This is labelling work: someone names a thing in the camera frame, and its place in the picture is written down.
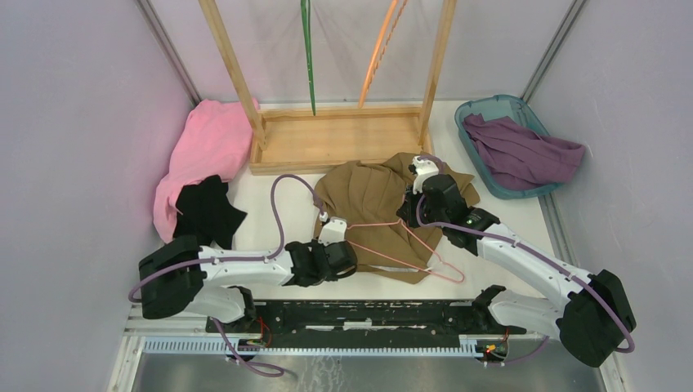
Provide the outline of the pink thin hanger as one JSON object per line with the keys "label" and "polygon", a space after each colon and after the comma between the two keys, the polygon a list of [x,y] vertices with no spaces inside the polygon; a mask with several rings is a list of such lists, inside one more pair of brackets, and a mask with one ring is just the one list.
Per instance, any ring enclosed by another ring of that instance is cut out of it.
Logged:
{"label": "pink thin hanger", "polygon": [[438,229],[410,229],[402,220],[349,225],[346,240],[355,249],[358,271],[417,284],[431,277],[464,283],[466,275],[436,252]]}

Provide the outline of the tan brown pleated skirt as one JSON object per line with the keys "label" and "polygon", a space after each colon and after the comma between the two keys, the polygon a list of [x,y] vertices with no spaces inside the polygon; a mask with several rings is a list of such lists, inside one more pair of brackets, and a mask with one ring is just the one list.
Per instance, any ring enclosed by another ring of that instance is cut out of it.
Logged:
{"label": "tan brown pleated skirt", "polygon": [[409,165],[412,153],[398,153],[384,163],[350,161],[335,167],[315,185],[318,199],[331,217],[348,226],[400,220],[396,211],[405,188],[414,182]]}

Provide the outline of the orange wavy hanger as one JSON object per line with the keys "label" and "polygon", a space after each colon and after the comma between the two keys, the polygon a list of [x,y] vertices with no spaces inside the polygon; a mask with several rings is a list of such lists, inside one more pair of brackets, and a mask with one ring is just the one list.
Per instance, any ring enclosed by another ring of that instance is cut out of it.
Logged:
{"label": "orange wavy hanger", "polygon": [[386,15],[383,18],[381,28],[376,38],[372,55],[370,57],[369,66],[367,68],[364,81],[360,90],[360,97],[357,107],[363,108],[367,99],[370,86],[373,83],[375,75],[378,71],[382,59],[385,56],[392,35],[395,32],[396,26],[399,23],[401,15],[408,5],[408,0],[392,0],[387,9]]}

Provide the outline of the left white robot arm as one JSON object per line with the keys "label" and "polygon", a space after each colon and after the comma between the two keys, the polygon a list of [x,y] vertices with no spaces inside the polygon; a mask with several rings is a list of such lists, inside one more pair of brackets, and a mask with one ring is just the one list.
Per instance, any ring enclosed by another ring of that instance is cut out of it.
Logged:
{"label": "left white robot arm", "polygon": [[239,252],[202,246],[186,235],[140,260],[140,281],[129,298],[140,303],[144,319],[187,312],[247,332],[257,321],[253,284],[311,287],[347,278],[356,269],[357,256],[346,241],[291,242],[278,253]]}

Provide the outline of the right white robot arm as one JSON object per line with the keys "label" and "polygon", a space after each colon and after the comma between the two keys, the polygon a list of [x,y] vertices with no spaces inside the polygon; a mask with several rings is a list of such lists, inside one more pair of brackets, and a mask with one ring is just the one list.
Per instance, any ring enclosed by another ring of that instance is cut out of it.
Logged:
{"label": "right white robot arm", "polygon": [[624,285],[560,261],[525,242],[494,214],[469,207],[450,175],[429,175],[407,187],[397,215],[410,228],[435,227],[454,245],[514,274],[540,298],[492,286],[472,311],[483,333],[520,327],[558,340],[581,363],[597,368],[613,353],[635,350],[637,326]]}

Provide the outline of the green hanger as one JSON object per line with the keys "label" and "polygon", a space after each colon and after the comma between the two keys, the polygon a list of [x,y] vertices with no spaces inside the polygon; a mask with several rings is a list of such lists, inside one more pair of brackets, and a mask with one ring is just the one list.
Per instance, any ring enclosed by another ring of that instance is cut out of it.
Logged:
{"label": "green hanger", "polygon": [[316,102],[315,102],[315,79],[313,73],[313,60],[312,60],[312,41],[311,41],[311,1],[301,0],[300,1],[300,11],[302,18],[302,33],[304,39],[304,48],[306,55],[306,72],[307,81],[309,89],[309,97],[311,101],[311,112],[312,115],[316,115]]}

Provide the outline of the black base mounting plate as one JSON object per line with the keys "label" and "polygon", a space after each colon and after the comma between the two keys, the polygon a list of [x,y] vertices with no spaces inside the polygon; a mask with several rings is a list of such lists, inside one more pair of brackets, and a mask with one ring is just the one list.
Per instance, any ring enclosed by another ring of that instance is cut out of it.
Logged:
{"label": "black base mounting plate", "polygon": [[524,335],[474,301],[255,302],[253,316],[224,325],[228,335],[264,332],[272,349],[454,348],[459,337]]}

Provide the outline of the purple garment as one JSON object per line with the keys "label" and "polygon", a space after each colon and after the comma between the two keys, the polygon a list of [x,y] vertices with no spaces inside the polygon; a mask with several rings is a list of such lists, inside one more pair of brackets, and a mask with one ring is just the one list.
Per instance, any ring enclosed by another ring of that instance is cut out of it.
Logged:
{"label": "purple garment", "polygon": [[463,129],[492,178],[513,191],[570,182],[586,152],[584,145],[542,136],[508,116],[486,120],[469,114]]}

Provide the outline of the wooden clothes rack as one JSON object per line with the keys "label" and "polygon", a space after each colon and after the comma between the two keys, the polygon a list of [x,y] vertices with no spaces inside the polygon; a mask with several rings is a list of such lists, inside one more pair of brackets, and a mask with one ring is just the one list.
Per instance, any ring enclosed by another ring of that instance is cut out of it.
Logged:
{"label": "wooden clothes rack", "polygon": [[389,6],[355,106],[258,109],[245,81],[221,13],[200,2],[221,59],[253,131],[249,167],[255,175],[321,173],[360,160],[382,163],[399,152],[431,153],[429,122],[444,64],[455,1],[443,2],[420,105],[367,105],[365,98],[405,2]]}

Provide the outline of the teal plastic bin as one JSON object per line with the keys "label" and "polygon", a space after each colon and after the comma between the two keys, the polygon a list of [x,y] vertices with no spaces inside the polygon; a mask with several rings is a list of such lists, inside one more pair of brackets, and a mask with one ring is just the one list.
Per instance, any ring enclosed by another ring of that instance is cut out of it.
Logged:
{"label": "teal plastic bin", "polygon": [[471,100],[454,112],[458,137],[490,193],[535,198],[569,182],[584,147],[548,134],[522,99],[500,94]]}

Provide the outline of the black garment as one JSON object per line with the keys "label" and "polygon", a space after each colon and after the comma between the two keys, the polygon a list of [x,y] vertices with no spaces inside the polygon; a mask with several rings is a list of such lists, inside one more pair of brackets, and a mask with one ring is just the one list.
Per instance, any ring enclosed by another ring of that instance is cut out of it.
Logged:
{"label": "black garment", "polygon": [[247,213],[234,207],[228,197],[229,185],[219,175],[181,189],[175,204],[177,222],[172,237],[196,237],[199,245],[215,243],[231,249],[234,236]]}

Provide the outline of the pink garment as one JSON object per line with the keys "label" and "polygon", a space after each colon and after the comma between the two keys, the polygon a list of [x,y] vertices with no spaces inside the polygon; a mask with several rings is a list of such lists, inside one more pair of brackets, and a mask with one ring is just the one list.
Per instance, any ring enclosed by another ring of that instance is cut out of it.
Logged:
{"label": "pink garment", "polygon": [[252,143],[253,129],[239,102],[203,100],[190,111],[168,172],[155,190],[153,223],[165,243],[173,240],[183,188],[215,175],[233,180],[248,161]]}

